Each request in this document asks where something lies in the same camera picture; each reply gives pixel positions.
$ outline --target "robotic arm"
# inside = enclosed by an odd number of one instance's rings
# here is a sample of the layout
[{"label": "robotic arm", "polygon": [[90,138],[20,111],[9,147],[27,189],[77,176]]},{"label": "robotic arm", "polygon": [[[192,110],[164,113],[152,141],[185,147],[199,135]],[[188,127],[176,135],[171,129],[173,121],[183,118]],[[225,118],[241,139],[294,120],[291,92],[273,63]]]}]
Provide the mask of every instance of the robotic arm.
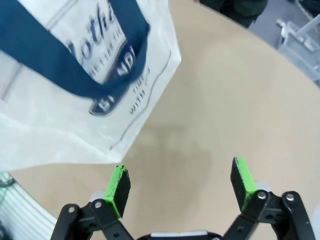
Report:
[{"label": "robotic arm", "polygon": [[[241,213],[224,235],[208,231],[151,233],[138,240],[248,240],[259,223],[270,224],[278,240],[316,240],[297,192],[276,196],[271,191],[256,189],[242,158],[233,159],[230,178]],[[51,240],[89,240],[95,231],[102,231],[107,240],[133,240],[119,221],[130,188],[126,167],[117,166],[103,199],[82,208],[76,204],[62,208]]]}]

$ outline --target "bolt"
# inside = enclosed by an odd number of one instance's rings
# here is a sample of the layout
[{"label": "bolt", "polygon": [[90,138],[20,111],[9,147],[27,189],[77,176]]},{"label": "bolt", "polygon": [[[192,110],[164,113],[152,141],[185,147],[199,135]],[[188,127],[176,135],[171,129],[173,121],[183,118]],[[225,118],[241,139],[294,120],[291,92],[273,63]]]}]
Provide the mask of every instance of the bolt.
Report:
[{"label": "bolt", "polygon": [[95,203],[95,205],[94,205],[94,207],[95,207],[96,209],[100,208],[101,206],[102,206],[102,203],[99,202],[99,201],[97,201],[97,202]]},{"label": "bolt", "polygon": [[295,200],[294,195],[291,194],[291,193],[288,193],[288,194],[285,196],[285,198],[286,198],[288,201],[293,201],[293,200]]},{"label": "bolt", "polygon": [[68,209],[68,212],[69,213],[73,213],[75,211],[75,207],[74,206],[71,206],[69,209]]},{"label": "bolt", "polygon": [[260,199],[265,199],[267,196],[266,196],[266,193],[264,191],[260,191],[258,192],[258,198]]}]

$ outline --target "blue bag handle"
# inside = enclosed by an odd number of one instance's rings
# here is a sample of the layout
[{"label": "blue bag handle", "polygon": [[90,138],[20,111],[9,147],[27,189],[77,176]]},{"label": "blue bag handle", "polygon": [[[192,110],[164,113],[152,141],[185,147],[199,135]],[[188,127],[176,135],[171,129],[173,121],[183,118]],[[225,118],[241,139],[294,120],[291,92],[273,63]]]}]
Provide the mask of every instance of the blue bag handle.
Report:
[{"label": "blue bag handle", "polygon": [[111,75],[106,84],[94,81],[69,50],[17,0],[0,0],[0,50],[80,97],[98,100],[114,91],[125,91],[144,69],[149,25],[136,0],[109,2],[136,59],[128,74]]}]

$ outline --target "shopping bag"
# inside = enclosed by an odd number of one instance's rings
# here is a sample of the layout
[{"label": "shopping bag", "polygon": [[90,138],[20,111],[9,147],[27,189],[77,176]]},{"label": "shopping bag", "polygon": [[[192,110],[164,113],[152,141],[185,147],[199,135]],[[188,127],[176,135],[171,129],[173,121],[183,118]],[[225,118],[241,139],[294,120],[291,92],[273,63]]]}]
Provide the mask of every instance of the shopping bag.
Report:
[{"label": "shopping bag", "polygon": [[0,170],[120,162],[180,61],[168,0],[0,1]]}]

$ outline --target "table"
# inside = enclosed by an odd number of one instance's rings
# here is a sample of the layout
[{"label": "table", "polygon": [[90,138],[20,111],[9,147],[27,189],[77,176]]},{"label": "table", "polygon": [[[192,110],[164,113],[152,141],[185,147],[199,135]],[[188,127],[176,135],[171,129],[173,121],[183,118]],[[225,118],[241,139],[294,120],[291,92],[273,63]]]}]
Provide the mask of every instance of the table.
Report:
[{"label": "table", "polygon": [[[253,177],[275,194],[300,193],[311,214],[320,200],[319,89],[218,13],[191,0],[171,0],[170,9],[182,63],[123,161],[132,183],[127,229],[134,237],[200,229],[223,234],[239,214],[233,156],[244,157]],[[84,206],[103,191],[114,167],[58,164],[12,174],[58,217],[63,205]],[[272,238],[269,226],[253,236]]]}]

